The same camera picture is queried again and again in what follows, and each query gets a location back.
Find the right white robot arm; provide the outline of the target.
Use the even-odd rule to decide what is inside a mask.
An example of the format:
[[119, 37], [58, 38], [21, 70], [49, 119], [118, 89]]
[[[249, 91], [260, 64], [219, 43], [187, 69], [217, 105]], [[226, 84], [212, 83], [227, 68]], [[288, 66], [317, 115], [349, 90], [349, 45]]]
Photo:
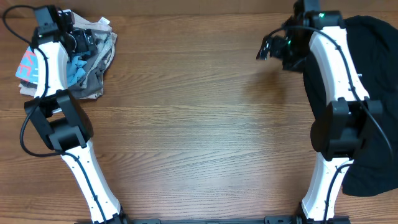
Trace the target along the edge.
[[265, 223], [349, 223], [335, 216], [343, 179], [369, 139], [381, 127], [382, 104], [371, 100], [356, 72], [340, 11], [322, 11], [318, 1], [299, 0], [294, 14], [264, 36], [256, 58], [274, 57], [282, 68], [302, 72], [314, 58], [325, 89], [326, 106], [313, 122], [310, 139], [317, 152], [310, 186], [298, 213], [267, 216]]

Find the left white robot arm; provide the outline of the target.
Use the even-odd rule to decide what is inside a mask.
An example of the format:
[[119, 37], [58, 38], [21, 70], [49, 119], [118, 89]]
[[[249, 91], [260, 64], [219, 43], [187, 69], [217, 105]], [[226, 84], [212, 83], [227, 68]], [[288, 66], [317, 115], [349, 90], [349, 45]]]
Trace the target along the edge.
[[93, 127], [67, 84], [67, 63], [75, 53], [96, 50], [88, 29], [74, 28], [75, 16], [53, 5], [34, 9], [38, 26], [32, 45], [37, 56], [39, 82], [34, 99], [25, 102], [48, 156], [60, 156], [75, 176], [88, 204], [92, 223], [130, 223], [109, 188], [96, 160]]

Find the light blue printed t-shirt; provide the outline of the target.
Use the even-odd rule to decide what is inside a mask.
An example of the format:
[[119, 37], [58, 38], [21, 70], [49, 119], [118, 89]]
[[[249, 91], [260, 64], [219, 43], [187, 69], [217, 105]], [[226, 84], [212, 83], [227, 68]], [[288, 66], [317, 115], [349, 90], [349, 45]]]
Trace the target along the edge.
[[[91, 57], [90, 52], [76, 53], [72, 55], [72, 60], [67, 63], [67, 83], [68, 87], [76, 84], [85, 74], [83, 67]], [[21, 80], [21, 85], [28, 88], [37, 88], [39, 79], [38, 61], [36, 55], [30, 47], [25, 51], [18, 66], [16, 77]]]

